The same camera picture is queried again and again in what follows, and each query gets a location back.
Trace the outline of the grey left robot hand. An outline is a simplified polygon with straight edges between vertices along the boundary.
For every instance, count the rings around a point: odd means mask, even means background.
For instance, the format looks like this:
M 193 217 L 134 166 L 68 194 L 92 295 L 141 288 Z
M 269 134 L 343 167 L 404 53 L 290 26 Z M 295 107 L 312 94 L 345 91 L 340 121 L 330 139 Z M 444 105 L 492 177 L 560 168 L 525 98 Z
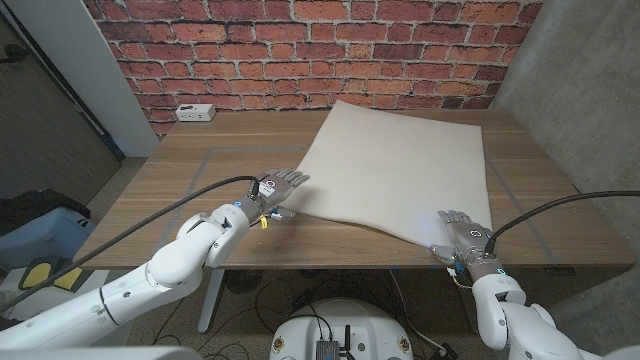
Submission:
M 272 169 L 257 177 L 241 200 L 240 209 L 250 222 L 286 200 L 310 176 L 292 168 Z

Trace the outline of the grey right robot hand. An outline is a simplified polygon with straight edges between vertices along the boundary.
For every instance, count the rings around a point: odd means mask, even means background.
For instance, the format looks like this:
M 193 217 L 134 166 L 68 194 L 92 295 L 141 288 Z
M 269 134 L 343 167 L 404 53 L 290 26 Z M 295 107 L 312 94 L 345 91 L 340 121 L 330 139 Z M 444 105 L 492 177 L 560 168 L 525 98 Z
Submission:
M 497 257 L 485 250 L 491 232 L 471 220 L 464 212 L 438 211 L 443 221 L 449 245 L 434 245 L 432 252 L 446 265 L 454 265 L 468 276 L 472 283 L 491 274 L 504 275 Z

